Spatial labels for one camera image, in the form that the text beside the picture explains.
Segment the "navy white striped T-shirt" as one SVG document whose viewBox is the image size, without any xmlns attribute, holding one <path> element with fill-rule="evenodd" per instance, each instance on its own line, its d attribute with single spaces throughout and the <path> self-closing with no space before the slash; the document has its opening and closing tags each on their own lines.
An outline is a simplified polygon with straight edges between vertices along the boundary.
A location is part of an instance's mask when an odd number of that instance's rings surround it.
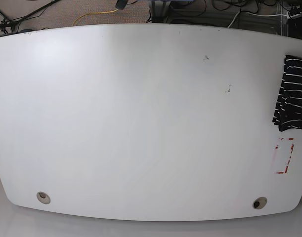
<svg viewBox="0 0 302 237">
<path fill-rule="evenodd" d="M 280 132 L 302 130 L 302 58 L 286 55 L 273 124 Z"/>
</svg>

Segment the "red tape corner marks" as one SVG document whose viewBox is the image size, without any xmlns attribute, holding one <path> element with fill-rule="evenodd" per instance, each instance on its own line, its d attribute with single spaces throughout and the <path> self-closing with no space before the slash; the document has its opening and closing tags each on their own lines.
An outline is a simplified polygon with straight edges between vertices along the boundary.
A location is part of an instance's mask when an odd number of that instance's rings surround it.
<svg viewBox="0 0 302 237">
<path fill-rule="evenodd" d="M 295 145 L 294 138 L 279 138 L 275 147 L 273 171 L 275 174 L 286 174 Z"/>
</svg>

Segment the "white power strip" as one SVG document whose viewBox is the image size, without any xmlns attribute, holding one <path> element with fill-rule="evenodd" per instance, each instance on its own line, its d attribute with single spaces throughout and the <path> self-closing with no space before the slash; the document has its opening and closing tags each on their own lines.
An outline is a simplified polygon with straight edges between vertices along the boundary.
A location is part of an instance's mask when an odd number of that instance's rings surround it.
<svg viewBox="0 0 302 237">
<path fill-rule="evenodd" d="M 300 17 L 302 17 L 302 4 L 292 7 L 287 13 L 288 19 L 296 19 Z"/>
</svg>

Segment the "aluminium frame base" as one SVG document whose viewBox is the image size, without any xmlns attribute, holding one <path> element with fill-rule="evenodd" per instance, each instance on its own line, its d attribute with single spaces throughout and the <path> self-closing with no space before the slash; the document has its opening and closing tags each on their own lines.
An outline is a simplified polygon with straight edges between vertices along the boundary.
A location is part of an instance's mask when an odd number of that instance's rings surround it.
<svg viewBox="0 0 302 237">
<path fill-rule="evenodd" d="M 186 9 L 194 3 L 194 0 L 149 0 L 149 17 L 146 23 L 179 23 L 197 18 L 200 13 L 191 13 Z"/>
</svg>

